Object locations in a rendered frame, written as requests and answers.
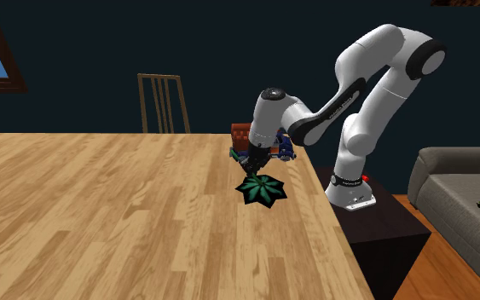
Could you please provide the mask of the red-brown box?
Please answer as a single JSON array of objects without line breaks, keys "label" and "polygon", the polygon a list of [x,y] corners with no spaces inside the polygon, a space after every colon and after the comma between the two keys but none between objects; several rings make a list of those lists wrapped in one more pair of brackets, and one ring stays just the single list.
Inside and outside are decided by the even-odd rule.
[{"label": "red-brown box", "polygon": [[231,137],[235,151],[247,151],[249,147],[250,123],[231,124]]}]

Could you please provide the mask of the green leaf with stem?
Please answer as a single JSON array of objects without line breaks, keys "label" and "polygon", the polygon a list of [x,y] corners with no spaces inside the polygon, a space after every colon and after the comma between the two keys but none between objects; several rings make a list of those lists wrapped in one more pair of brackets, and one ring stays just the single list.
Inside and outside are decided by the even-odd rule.
[{"label": "green leaf with stem", "polygon": [[[246,157],[240,157],[231,147],[229,156],[232,157],[241,166],[241,161]],[[286,199],[284,191],[284,182],[267,175],[247,175],[243,182],[235,189],[243,194],[246,205],[259,203],[267,208],[271,208],[277,199]]]}]

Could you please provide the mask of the blue toy truck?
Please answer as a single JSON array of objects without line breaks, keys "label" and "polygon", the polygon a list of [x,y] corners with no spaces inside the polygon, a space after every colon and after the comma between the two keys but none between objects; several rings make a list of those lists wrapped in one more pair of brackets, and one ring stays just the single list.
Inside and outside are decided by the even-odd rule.
[{"label": "blue toy truck", "polygon": [[270,156],[272,159],[279,159],[282,161],[294,160],[297,157],[293,150],[290,137],[284,134],[281,130],[277,131],[275,142],[270,149]]}]

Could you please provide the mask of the brown wooden chair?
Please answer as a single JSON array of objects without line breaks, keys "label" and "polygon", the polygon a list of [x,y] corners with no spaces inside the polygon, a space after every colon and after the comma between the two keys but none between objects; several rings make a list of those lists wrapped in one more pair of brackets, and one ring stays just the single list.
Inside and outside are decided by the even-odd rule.
[{"label": "brown wooden chair", "polygon": [[186,101],[183,94],[181,77],[179,75],[150,73],[137,74],[138,95],[142,116],[142,132],[148,133],[147,108],[145,100],[145,89],[143,84],[144,79],[149,79],[151,81],[152,95],[154,99],[154,107],[157,116],[159,133],[172,134],[175,132],[171,111],[171,93],[169,89],[169,82],[174,81],[176,83],[177,94],[182,111],[184,129],[185,132],[189,134],[191,132],[191,128],[189,124]]}]

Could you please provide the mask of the dark robot stand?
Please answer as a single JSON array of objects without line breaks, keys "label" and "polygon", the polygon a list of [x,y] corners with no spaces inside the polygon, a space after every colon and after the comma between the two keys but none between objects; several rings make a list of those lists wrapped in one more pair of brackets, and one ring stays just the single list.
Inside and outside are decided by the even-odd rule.
[{"label": "dark robot stand", "polygon": [[375,205],[333,210],[375,300],[392,300],[431,231],[374,178],[368,185]]}]

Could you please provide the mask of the grey sofa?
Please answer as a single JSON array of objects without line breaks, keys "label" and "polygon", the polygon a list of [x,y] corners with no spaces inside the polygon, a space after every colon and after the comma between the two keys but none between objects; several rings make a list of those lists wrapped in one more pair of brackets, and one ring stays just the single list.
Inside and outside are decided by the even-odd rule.
[{"label": "grey sofa", "polygon": [[480,147],[419,150],[408,199],[480,277]]}]

